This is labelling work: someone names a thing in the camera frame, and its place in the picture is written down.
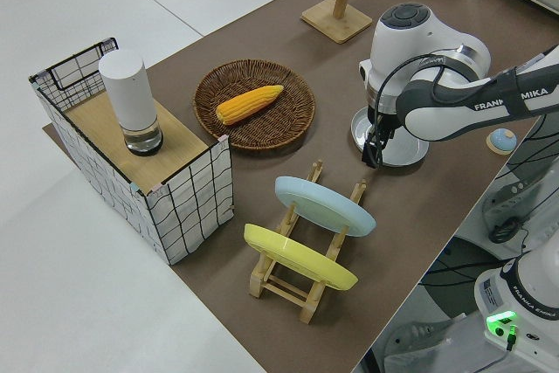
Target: wooden mug stand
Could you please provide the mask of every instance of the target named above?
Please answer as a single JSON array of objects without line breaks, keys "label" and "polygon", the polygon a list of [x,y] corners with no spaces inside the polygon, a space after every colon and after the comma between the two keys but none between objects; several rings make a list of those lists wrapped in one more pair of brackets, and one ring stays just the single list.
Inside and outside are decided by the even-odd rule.
[{"label": "wooden mug stand", "polygon": [[305,10],[301,19],[338,44],[345,43],[373,22],[370,17],[348,5],[348,0],[324,0]]},{"label": "wooden mug stand", "polygon": [[[313,163],[312,170],[309,173],[307,180],[316,183],[321,172],[322,161],[319,160]],[[358,204],[361,201],[365,188],[365,181],[361,181],[356,184],[350,199],[354,203]],[[289,238],[298,219],[299,215],[294,212],[294,204],[292,204],[287,209],[287,212],[276,229],[276,232]],[[335,233],[326,253],[327,258],[336,261],[338,254],[340,253],[340,249],[342,248],[343,240],[346,238],[348,229],[348,227],[345,227],[339,233]],[[321,301],[322,293],[324,292],[326,284],[323,281],[315,281],[311,286],[310,291],[305,292],[300,290],[298,287],[273,275],[273,268],[275,267],[276,262],[277,261],[275,259],[268,257],[264,252],[260,254],[259,262],[252,270],[249,293],[258,298],[264,289],[270,290],[284,299],[300,306],[301,311],[299,319],[305,323],[309,323]]]}]

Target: table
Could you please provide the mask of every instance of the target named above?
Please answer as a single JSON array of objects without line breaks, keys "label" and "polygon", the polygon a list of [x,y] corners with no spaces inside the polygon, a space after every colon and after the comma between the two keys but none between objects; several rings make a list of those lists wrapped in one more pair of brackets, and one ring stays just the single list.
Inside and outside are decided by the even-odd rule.
[{"label": "table", "polygon": [[[409,168],[373,170],[362,164],[349,124],[366,105],[357,65],[369,56],[373,29],[344,45],[330,41],[299,19],[320,1],[275,0],[148,69],[155,98],[207,142],[212,139],[198,124],[191,98],[214,67],[269,59],[293,69],[314,91],[316,115],[302,146],[278,155],[234,152],[235,217],[173,266],[269,372],[351,371],[505,163],[485,145],[492,128],[482,128],[432,143],[424,161]],[[491,74],[519,65],[559,39],[557,16],[525,0],[349,3],[376,21],[391,5],[410,1],[427,4],[446,24],[483,40],[493,54]],[[522,138],[532,123],[507,127]],[[356,182],[367,181],[362,205],[377,228],[366,238],[347,239],[338,262],[359,282],[348,292],[327,290],[308,326],[285,300],[248,294],[258,254],[243,240],[243,227],[274,228],[283,214],[273,193],[275,177],[304,177],[319,158],[321,183],[332,190],[348,196]],[[292,238],[320,250],[329,236],[319,230],[300,221]]]}]

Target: wooden block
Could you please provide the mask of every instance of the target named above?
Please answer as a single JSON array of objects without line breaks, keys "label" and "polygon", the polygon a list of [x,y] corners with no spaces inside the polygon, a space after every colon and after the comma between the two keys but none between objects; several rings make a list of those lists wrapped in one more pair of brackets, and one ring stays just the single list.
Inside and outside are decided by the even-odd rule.
[{"label": "wooden block", "polygon": [[155,102],[155,107],[163,145],[153,156],[138,156],[128,151],[106,92],[70,108],[66,115],[114,166],[148,194],[155,185],[207,149],[204,142],[161,104]]},{"label": "wooden block", "polygon": [[335,2],[336,0],[320,2],[305,10],[301,19],[338,44],[345,43],[372,24],[370,17],[351,5],[346,6],[343,17],[334,17]]}]

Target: yellow corn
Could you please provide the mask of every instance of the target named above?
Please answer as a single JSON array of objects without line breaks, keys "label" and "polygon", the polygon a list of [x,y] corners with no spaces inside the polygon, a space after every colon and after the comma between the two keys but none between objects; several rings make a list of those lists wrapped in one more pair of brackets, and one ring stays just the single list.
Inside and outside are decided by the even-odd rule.
[{"label": "yellow corn", "polygon": [[270,105],[282,91],[283,85],[269,85],[237,95],[217,106],[217,118],[225,126],[235,124]]}]

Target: franka emika robot arm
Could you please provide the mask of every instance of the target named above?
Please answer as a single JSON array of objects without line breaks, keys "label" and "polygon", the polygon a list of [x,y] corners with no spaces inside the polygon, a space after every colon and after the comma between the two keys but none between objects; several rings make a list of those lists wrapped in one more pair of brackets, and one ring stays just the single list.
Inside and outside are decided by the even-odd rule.
[{"label": "franka emika robot arm", "polygon": [[[407,3],[387,10],[370,59],[360,63],[373,125],[363,161],[382,165],[382,150],[401,127],[418,139],[443,141],[559,110],[559,46],[492,78],[489,65],[481,41],[446,26],[429,8]],[[559,231],[482,273],[474,294],[487,340],[507,350],[514,345],[540,371],[559,372]]]},{"label": "franka emika robot arm", "polygon": [[486,78],[490,62],[481,41],[443,24],[423,5],[384,12],[370,59],[360,63],[369,120],[377,128],[365,142],[363,161],[381,166],[382,150],[402,126],[436,142],[559,110],[559,46]]}]

